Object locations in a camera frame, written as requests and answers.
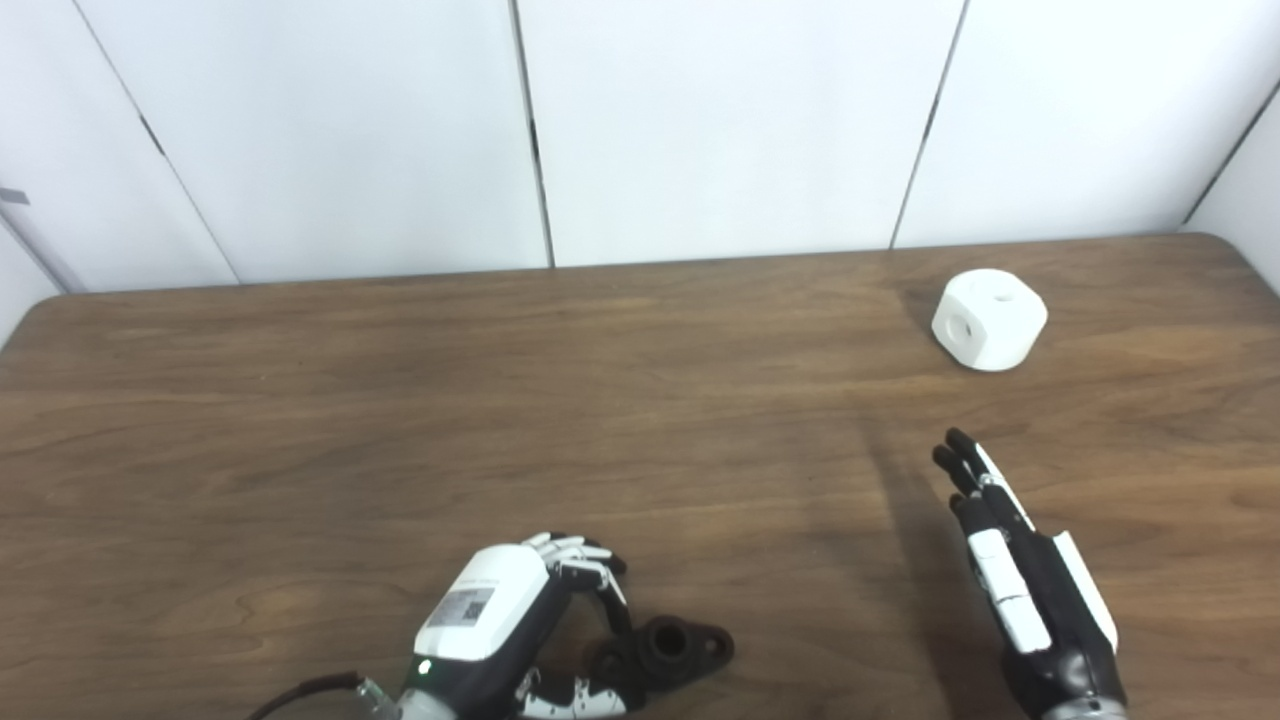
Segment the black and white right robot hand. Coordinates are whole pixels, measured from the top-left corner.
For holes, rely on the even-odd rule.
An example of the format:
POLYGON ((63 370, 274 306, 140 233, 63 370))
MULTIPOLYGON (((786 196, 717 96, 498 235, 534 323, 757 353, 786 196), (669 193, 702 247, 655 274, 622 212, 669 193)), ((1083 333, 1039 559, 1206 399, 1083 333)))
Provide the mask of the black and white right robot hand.
POLYGON ((1006 687, 1029 719, 1126 719, 1117 626, 1071 534, 1037 529, 983 446, 947 429, 933 462, 1004 642, 1006 687))

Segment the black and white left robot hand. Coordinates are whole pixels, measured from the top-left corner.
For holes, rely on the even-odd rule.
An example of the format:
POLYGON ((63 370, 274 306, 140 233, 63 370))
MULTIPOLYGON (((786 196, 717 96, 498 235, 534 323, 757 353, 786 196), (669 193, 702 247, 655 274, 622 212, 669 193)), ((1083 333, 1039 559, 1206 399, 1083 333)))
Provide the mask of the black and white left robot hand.
POLYGON ((626 562, 584 536, 541 532, 477 551, 413 641, 402 719, 602 719, 645 707, 640 691, 536 666, 576 594, 631 630, 626 562))

